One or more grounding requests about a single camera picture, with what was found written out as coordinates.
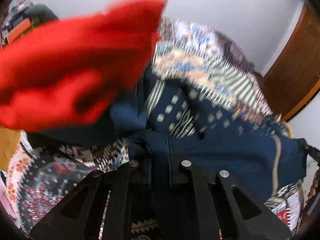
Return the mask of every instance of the wooden surface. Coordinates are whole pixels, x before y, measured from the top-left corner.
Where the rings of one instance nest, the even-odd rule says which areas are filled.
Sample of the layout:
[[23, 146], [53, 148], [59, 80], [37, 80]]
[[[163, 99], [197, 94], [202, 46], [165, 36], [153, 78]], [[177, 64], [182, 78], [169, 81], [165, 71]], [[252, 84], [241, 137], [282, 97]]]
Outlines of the wooden surface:
[[0, 169], [7, 171], [8, 163], [16, 150], [20, 139], [20, 131], [0, 127]]
[[275, 114], [286, 116], [313, 90], [320, 73], [320, 23], [308, 7], [275, 64], [264, 77], [265, 97]]
[[295, 113], [297, 113], [308, 101], [313, 97], [313, 95], [320, 89], [320, 80], [316, 83], [316, 85], [309, 91], [309, 93], [292, 109], [290, 110], [284, 117], [281, 118], [282, 121], [287, 121], [290, 117], [292, 117]]

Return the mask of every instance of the wooden door frame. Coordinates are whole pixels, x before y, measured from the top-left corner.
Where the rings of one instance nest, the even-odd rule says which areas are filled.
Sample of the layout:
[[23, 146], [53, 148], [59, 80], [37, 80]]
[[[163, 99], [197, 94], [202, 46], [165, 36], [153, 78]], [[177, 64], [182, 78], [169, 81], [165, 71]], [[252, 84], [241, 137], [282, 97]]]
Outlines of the wooden door frame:
[[267, 79], [271, 74], [272, 72], [276, 69], [276, 67], [279, 65], [280, 61], [282, 60], [282, 58], [284, 57], [284, 55], [287, 53], [287, 50], [289, 49], [291, 43], [293, 42], [294, 38], [296, 37], [300, 27], [301, 27], [301, 23], [302, 23], [302, 20], [304, 18], [304, 15], [307, 11], [307, 7], [308, 5], [306, 3], [303, 4], [303, 7], [302, 7], [302, 10], [301, 10], [301, 13], [300, 13], [300, 16], [299, 16], [299, 19], [298, 19], [298, 22], [296, 24], [296, 27], [294, 28], [291, 36], [290, 36], [290, 39], [288, 40], [287, 44], [284, 46], [282, 52], [280, 53], [279, 57], [276, 59], [276, 61], [273, 63], [273, 65], [271, 66], [271, 68], [268, 70], [268, 72], [264, 75], [263, 79]]
[[301, 110], [303, 110], [314, 98], [320, 90], [320, 80], [314, 85], [314, 87], [309, 91], [309, 93], [284, 117], [281, 118], [281, 121], [290, 121], [294, 116], [296, 116]]

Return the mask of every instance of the metal bolt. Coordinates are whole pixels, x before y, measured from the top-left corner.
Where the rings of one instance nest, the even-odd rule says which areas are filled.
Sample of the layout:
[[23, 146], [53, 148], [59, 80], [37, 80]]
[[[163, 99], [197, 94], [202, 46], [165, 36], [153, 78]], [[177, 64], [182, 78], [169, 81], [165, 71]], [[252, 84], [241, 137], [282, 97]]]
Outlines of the metal bolt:
[[138, 165], [139, 165], [139, 162], [136, 160], [129, 161], [130, 167], [137, 167]]
[[220, 174], [220, 176], [223, 177], [223, 178], [227, 178], [227, 177], [229, 177], [229, 175], [230, 175], [230, 174], [229, 174], [229, 171], [225, 171], [225, 170], [220, 171], [219, 174]]
[[188, 160], [184, 160], [184, 161], [181, 162], [181, 165], [183, 167], [190, 167], [191, 164], [192, 164], [191, 161], [188, 161]]
[[91, 172], [91, 176], [94, 177], [94, 178], [97, 178], [101, 175], [101, 171], [99, 170], [94, 170]]

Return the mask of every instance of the black metal bracket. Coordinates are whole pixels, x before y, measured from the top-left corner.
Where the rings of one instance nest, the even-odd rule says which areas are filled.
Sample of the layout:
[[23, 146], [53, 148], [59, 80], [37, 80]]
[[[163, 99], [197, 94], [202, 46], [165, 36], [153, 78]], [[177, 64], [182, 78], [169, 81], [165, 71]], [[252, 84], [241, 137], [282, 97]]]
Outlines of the black metal bracket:
[[[292, 235], [268, 208], [255, 200], [227, 171], [211, 173], [188, 160], [171, 160], [171, 188], [193, 195], [196, 236], [211, 240], [287, 240]], [[109, 192], [102, 239], [130, 239], [130, 192], [150, 191], [150, 158], [131, 160], [117, 171], [92, 171], [31, 230], [36, 240], [98, 239]]]

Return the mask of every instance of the wooden door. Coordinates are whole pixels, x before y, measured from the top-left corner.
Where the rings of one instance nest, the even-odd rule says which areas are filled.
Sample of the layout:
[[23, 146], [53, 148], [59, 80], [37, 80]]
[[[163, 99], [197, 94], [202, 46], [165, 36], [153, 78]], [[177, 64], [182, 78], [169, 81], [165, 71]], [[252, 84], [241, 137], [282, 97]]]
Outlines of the wooden door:
[[313, 91], [320, 78], [320, 22], [305, 5], [284, 50], [264, 77], [264, 94], [285, 116]]

